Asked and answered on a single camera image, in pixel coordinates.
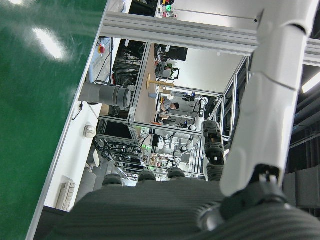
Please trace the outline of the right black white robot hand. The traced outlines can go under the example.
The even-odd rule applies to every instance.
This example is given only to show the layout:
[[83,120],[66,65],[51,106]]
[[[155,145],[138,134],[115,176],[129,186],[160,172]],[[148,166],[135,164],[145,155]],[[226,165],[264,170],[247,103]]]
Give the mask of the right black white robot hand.
[[267,0],[220,181],[179,176],[82,198],[49,240],[317,240],[320,222],[281,186],[318,1]]

